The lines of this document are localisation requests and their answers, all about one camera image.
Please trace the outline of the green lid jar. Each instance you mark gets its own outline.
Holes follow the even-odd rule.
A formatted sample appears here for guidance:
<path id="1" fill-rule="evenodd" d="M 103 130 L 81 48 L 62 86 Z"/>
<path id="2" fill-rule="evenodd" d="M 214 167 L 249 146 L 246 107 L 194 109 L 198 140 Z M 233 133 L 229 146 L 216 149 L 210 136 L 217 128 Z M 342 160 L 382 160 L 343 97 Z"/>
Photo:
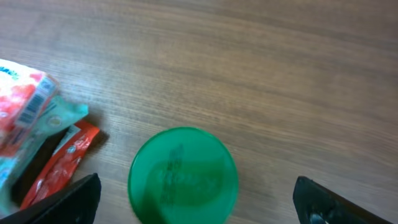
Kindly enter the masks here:
<path id="1" fill-rule="evenodd" d="M 132 161 L 127 194 L 138 220 L 152 223 L 226 223 L 239 178 L 227 147 L 194 127 L 152 136 Z"/>

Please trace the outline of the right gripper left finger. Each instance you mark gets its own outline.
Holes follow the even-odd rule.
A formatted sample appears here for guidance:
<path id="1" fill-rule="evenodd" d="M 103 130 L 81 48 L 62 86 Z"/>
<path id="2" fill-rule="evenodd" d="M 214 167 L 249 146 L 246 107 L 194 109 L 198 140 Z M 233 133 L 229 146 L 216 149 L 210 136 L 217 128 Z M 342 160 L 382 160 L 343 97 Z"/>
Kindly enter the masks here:
<path id="1" fill-rule="evenodd" d="M 101 197 L 96 173 L 6 218 L 1 224 L 93 224 Z"/>

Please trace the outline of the red white tissue pack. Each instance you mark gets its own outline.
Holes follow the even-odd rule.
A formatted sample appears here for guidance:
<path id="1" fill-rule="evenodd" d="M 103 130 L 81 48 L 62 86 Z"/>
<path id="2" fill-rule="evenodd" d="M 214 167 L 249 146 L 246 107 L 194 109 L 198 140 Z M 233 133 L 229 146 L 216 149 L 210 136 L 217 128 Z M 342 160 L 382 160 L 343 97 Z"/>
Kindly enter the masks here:
<path id="1" fill-rule="evenodd" d="M 1 60 L 1 155 L 13 156 L 58 90 L 48 73 Z"/>

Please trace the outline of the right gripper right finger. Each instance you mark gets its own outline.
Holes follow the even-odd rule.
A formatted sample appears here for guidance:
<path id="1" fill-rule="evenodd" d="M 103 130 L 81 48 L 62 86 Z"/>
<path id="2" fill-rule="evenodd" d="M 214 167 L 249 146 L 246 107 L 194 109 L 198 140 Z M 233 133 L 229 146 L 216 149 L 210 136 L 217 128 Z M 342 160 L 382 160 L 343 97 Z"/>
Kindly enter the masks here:
<path id="1" fill-rule="evenodd" d="M 305 176 L 296 180 L 293 202 L 301 224 L 392 224 Z"/>

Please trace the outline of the red stick sachet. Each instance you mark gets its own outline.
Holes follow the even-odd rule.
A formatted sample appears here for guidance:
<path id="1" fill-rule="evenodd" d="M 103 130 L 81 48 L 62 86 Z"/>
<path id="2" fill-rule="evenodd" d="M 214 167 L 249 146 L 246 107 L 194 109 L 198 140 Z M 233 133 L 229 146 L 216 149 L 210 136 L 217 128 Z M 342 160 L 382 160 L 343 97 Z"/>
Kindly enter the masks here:
<path id="1" fill-rule="evenodd" d="M 21 209 L 62 190 L 99 132 L 99 128 L 85 120 L 71 125 L 24 197 Z"/>

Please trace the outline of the teal wrapper packet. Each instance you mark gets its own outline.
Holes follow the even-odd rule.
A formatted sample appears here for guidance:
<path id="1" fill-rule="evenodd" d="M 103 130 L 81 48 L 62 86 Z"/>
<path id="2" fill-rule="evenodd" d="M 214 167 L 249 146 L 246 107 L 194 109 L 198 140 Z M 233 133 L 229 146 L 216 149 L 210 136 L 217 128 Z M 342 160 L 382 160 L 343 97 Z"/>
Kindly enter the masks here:
<path id="1" fill-rule="evenodd" d="M 16 154 L 1 157 L 1 218 L 17 211 L 16 204 L 11 200 L 11 187 L 45 140 L 69 128 L 88 113 L 88 105 L 67 102 L 59 95 L 53 97 Z"/>

